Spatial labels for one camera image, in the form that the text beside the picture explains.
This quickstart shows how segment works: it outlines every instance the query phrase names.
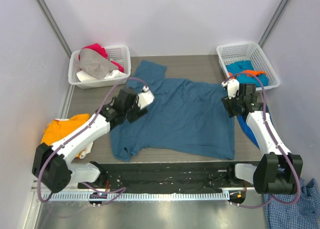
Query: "white wall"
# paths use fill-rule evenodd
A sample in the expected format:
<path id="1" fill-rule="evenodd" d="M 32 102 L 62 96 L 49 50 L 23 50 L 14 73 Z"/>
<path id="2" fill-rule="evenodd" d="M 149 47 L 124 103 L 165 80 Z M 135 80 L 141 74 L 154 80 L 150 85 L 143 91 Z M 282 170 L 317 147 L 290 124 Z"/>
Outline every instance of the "white wall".
<path id="1" fill-rule="evenodd" d="M 216 54 L 259 41 L 280 0 L 45 0 L 72 51 L 128 45 L 133 56 Z"/>
<path id="2" fill-rule="evenodd" d="M 15 229 L 33 157 L 68 86 L 68 58 L 35 0 L 0 0 L 0 227 Z"/>
<path id="3" fill-rule="evenodd" d="M 268 93 L 275 127 L 320 184 L 320 4 L 292 0 L 263 48 L 281 80 Z"/>

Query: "laundry basket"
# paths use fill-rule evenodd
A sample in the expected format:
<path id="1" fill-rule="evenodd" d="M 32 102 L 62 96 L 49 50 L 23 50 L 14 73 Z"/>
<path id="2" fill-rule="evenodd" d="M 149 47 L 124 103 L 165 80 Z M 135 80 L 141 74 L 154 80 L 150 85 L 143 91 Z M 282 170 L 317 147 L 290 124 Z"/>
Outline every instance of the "laundry basket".
<path id="1" fill-rule="evenodd" d="M 264 71 L 269 79 L 269 84 L 264 87 L 268 90 L 276 88 L 280 85 L 280 80 L 270 64 L 265 53 L 255 42 L 240 42 L 232 44 L 219 45 L 216 48 L 219 56 L 219 63 L 222 67 L 223 73 L 226 78 L 229 77 L 226 65 L 238 62 L 250 60 L 255 71 Z"/>
<path id="2" fill-rule="evenodd" d="M 72 53 L 69 63 L 68 81 L 71 85 L 76 85 L 81 89 L 100 88 L 113 86 L 118 84 L 125 84 L 128 77 L 131 74 L 131 61 L 129 48 L 126 45 L 114 45 L 103 47 L 108 54 L 108 58 L 112 58 L 124 68 L 125 76 L 110 78 L 110 79 L 97 79 L 95 81 L 81 82 L 77 77 L 79 68 L 79 53 L 80 50 L 76 50 Z"/>

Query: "orange cloth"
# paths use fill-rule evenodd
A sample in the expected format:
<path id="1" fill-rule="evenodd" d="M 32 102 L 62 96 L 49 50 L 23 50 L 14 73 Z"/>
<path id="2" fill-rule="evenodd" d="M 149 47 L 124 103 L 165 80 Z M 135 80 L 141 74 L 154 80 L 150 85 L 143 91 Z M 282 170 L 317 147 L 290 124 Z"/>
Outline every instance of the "orange cloth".
<path id="1" fill-rule="evenodd" d="M 90 118 L 90 114 L 79 114 L 69 120 L 53 120 L 44 131 L 41 143 L 51 145 L 72 133 Z"/>
<path id="2" fill-rule="evenodd" d="M 250 73 L 250 74 L 255 75 L 256 77 L 257 77 L 257 76 L 260 76 L 260 75 L 262 75 L 262 74 L 267 75 L 267 73 L 266 73 L 265 71 L 263 71 L 263 70 L 243 70 L 242 73 Z"/>

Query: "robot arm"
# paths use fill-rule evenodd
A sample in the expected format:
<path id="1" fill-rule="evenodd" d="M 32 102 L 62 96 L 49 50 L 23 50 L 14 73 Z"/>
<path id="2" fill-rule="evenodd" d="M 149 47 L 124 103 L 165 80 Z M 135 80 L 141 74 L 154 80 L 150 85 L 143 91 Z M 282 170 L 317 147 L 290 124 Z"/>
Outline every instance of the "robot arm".
<path id="1" fill-rule="evenodd" d="M 52 145 L 40 144 L 35 151 L 32 173 L 38 178 L 47 158 L 63 145 L 45 168 L 41 182 L 53 193 L 62 191 L 69 183 L 87 182 L 94 187 L 101 187 L 107 175 L 98 163 L 76 164 L 72 160 L 83 148 L 122 124 L 125 119 L 132 123 L 145 115 L 147 106 L 153 101 L 154 95 L 147 86 L 143 87 L 141 93 L 136 93 L 132 88 L 122 88 L 111 103 L 104 105 L 98 115 L 93 114 L 77 130 Z"/>
<path id="2" fill-rule="evenodd" d="M 302 158 L 299 155 L 292 155 L 281 141 L 268 112 L 265 113 L 266 121 L 264 120 L 263 105 L 257 103 L 256 85 L 242 84 L 236 79 L 231 79 L 222 83 L 222 86 L 228 91 L 228 96 L 221 100 L 229 117 L 243 117 L 252 130 L 262 154 L 258 166 L 248 163 L 236 164 L 233 168 L 234 177 L 250 182 L 261 194 L 295 194 L 297 192 L 295 178 L 278 145 L 289 157 L 299 177 L 303 166 Z M 266 122 L 277 144 L 267 130 Z"/>

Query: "white cloth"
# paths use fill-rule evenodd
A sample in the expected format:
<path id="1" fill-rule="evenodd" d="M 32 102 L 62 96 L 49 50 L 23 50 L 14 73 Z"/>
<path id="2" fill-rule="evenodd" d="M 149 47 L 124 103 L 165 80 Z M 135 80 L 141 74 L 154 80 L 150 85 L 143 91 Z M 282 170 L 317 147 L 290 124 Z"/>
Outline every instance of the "white cloth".
<path id="1" fill-rule="evenodd" d="M 85 73 L 98 79 L 103 79 L 108 73 L 118 69 L 118 66 L 89 48 L 82 48 L 79 58 L 79 67 Z"/>
<path id="2" fill-rule="evenodd" d="M 112 79 L 112 78 L 119 78 L 119 77 L 125 77 L 127 74 L 119 71 L 119 70 L 113 70 L 106 74 L 104 79 Z M 99 79 L 87 74 L 85 71 L 81 70 L 76 73 L 76 76 L 78 77 L 80 82 L 93 82 L 98 81 Z"/>

